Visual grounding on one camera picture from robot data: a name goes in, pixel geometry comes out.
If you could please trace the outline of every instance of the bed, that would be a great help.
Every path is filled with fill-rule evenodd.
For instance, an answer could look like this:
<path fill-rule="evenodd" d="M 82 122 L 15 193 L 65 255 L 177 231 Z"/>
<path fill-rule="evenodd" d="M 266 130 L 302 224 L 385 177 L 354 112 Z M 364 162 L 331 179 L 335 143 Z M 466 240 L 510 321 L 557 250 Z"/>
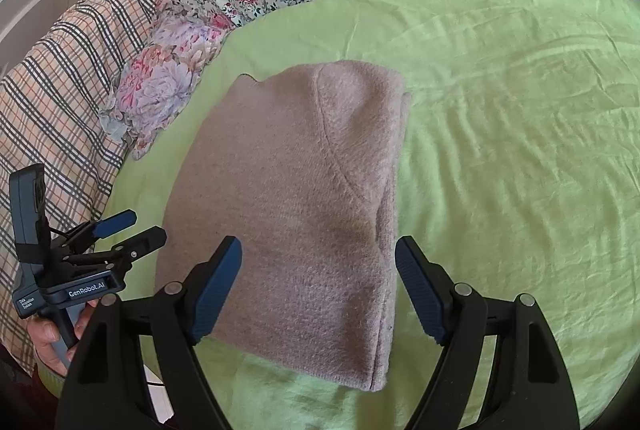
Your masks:
<path fill-rule="evenodd" d="M 633 0 L 314 0 L 274 11 L 228 36 L 195 99 L 143 159 L 128 159 L 118 173 L 125 151 L 103 136 L 113 161 L 100 168 L 104 149 L 88 157 L 101 184 L 83 183 L 99 192 L 78 200 L 61 185 L 57 204 L 62 190 L 66 206 L 52 218 L 64 225 L 133 208 L 136 229 L 161 224 L 190 141 L 240 73 L 262 79 L 343 58 L 388 65 L 414 94 L 399 166 L 400 232 L 487 295 L 533 293 L 558 338 L 581 423 L 604 411 L 602 424 L 614 395 L 635 388 L 631 381 L 621 390 L 639 350 L 638 32 Z M 103 97 L 105 87 L 92 93 Z M 63 180 L 54 191 L 56 182 Z M 153 259 L 139 261 L 124 296 L 151 293 L 153 276 Z M 3 341 L 16 333 L 14 353 L 28 363 L 17 325 L 4 325 Z M 283 370 L 218 342 L 197 352 L 235 428 L 402 428 L 438 356 L 402 288 L 388 387 L 379 393 Z M 154 368 L 148 342 L 145 358 Z M 486 357 L 483 366 L 486 378 Z M 467 423 L 481 397 L 482 380 Z M 287 409 L 274 413 L 275 402 Z"/>

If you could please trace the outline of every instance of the person's hand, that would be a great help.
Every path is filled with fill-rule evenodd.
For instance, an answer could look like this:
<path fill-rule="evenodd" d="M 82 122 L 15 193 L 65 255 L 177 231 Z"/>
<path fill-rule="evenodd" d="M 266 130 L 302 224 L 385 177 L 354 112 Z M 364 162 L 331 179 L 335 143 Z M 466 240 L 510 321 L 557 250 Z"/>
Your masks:
<path fill-rule="evenodd" d="M 84 306 L 84 309 L 78 317 L 78 321 L 74 326 L 74 331 L 78 340 L 82 338 L 82 334 L 89 323 L 89 318 L 94 313 L 95 307 L 98 305 L 99 299 L 90 300 Z M 33 348 L 36 354 L 40 358 L 40 361 L 47 365 L 52 370 L 55 370 L 61 376 L 66 376 L 66 366 L 60 361 L 60 358 L 56 354 L 55 350 L 51 346 L 53 342 L 60 340 L 60 331 L 56 325 L 46 318 L 40 318 L 38 316 L 32 316 L 27 322 L 27 331 L 33 342 Z M 76 347 L 74 346 L 66 352 L 66 357 L 69 361 L 73 360 L 76 353 Z"/>

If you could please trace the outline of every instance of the folded sweater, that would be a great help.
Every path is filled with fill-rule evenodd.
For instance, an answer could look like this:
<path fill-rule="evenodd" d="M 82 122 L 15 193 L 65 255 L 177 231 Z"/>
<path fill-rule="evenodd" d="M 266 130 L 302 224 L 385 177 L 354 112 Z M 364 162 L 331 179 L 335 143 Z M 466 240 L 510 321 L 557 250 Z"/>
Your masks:
<path fill-rule="evenodd" d="M 396 160 L 409 95 L 395 71 L 303 65 L 239 76 L 204 120 L 164 214 L 156 287 L 225 235 L 242 267 L 212 336 L 363 390 L 385 384 L 396 272 Z"/>

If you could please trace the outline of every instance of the checkered fabric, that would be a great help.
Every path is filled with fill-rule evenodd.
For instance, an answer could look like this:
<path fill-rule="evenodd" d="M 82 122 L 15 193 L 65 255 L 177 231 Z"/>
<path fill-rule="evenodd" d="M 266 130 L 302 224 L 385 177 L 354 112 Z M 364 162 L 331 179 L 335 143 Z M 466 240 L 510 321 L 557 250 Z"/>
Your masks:
<path fill-rule="evenodd" d="M 25 370 L 33 351 L 11 302 L 17 272 L 9 174 L 46 165 L 47 216 L 67 230 L 98 219 L 126 155 L 98 107 L 143 48 L 161 0 L 81 0 L 0 81 L 0 340 Z"/>

